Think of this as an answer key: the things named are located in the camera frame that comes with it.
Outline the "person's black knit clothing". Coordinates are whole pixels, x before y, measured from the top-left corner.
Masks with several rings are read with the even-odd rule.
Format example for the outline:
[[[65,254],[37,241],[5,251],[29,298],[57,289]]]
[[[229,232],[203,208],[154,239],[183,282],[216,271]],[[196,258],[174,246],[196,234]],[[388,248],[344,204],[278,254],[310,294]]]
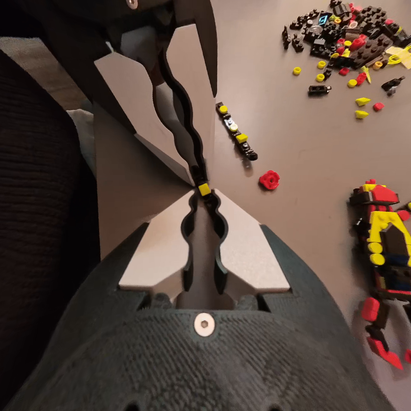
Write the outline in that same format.
[[[0,59],[0,406],[100,262],[97,185],[69,114]]]

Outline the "black yellow red lego model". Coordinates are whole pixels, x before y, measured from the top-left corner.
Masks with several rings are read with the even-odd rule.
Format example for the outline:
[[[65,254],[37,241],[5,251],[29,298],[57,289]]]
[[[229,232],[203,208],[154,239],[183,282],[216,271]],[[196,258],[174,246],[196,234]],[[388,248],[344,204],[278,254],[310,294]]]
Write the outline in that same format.
[[[369,275],[369,297],[361,310],[369,323],[367,342],[377,356],[403,369],[383,330],[390,311],[387,301],[404,302],[408,321],[411,319],[411,236],[405,224],[410,220],[410,202],[395,210],[398,194],[375,179],[355,188],[348,202],[357,218],[352,226],[357,237],[355,250]]]

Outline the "red round lego piece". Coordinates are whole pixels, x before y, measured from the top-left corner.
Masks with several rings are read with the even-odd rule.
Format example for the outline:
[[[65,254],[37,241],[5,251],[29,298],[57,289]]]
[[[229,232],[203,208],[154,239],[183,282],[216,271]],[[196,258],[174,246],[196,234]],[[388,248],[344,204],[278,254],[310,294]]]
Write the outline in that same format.
[[[277,172],[269,170],[259,177],[259,185],[268,191],[274,191],[280,184],[280,176]]]

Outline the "pile of loose lego pieces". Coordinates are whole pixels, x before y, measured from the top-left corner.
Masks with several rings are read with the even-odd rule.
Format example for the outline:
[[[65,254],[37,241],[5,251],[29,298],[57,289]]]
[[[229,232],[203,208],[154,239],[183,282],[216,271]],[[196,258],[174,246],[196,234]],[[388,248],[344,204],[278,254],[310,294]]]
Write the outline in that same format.
[[[361,7],[333,0],[325,10],[314,8],[287,25],[296,53],[305,46],[310,56],[319,58],[317,83],[326,82],[337,72],[340,76],[357,73],[347,86],[371,84],[370,71],[400,65],[410,70],[411,37],[400,24],[388,18],[382,7]]]

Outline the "black clip lego piece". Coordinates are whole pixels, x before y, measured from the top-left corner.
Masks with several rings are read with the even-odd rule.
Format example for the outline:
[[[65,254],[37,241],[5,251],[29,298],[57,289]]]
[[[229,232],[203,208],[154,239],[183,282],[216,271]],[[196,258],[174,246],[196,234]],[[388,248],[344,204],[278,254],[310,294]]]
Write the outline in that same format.
[[[394,78],[389,80],[381,85],[381,88],[387,93],[388,90],[391,88],[397,88],[401,82],[405,79],[405,76],[401,76],[399,78]]]

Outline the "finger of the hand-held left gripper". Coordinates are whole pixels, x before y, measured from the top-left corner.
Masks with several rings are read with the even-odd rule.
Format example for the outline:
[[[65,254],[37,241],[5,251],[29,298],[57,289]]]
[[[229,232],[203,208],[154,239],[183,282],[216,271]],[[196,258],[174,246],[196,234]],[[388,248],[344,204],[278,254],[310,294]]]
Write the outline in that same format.
[[[177,151],[188,161],[194,184],[203,185],[213,168],[215,97],[194,23],[175,29],[161,70],[172,93],[174,126],[179,122]]]
[[[145,26],[121,35],[120,50],[95,61],[133,135],[179,178],[194,186],[193,144],[175,111],[176,98],[163,79],[157,35]]]

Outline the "black yellow lego leg segment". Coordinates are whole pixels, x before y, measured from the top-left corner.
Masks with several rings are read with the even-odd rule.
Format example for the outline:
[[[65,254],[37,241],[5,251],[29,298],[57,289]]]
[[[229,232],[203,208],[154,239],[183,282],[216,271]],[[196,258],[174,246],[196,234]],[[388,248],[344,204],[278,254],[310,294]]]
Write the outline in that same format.
[[[207,175],[197,165],[190,166],[189,170],[195,185],[194,203],[196,207],[201,202],[207,208],[210,208],[213,202],[213,193],[209,187]]]
[[[250,162],[256,161],[258,154],[250,147],[248,136],[239,131],[238,125],[229,113],[228,107],[222,102],[218,102],[215,108],[219,119],[242,157]]]

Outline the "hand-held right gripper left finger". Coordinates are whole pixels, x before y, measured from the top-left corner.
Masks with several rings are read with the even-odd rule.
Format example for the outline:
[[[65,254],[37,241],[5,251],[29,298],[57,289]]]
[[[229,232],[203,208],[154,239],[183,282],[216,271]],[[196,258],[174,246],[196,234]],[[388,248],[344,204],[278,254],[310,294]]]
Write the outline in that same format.
[[[192,211],[189,200],[194,194],[194,190],[189,191],[151,219],[118,283],[121,290],[183,292],[189,244],[182,223]]]

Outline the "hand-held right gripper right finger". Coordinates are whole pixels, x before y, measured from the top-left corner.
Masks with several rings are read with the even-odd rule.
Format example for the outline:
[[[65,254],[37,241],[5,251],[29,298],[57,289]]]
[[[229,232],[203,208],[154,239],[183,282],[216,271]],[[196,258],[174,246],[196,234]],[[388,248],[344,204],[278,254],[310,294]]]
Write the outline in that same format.
[[[285,293],[290,284],[261,224],[218,189],[210,197],[210,217],[219,243],[214,283],[219,294]]]

